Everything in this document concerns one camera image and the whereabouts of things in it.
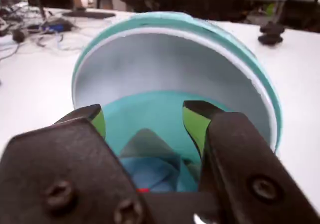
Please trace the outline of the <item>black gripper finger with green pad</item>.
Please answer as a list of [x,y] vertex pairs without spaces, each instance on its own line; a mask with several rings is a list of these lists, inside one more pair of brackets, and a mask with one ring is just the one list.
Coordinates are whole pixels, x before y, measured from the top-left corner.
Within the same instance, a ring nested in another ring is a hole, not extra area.
[[94,104],[13,137],[0,160],[1,223],[152,223],[104,122]]
[[244,114],[187,100],[182,117],[202,159],[199,190],[217,198],[220,223],[319,223],[315,209]]

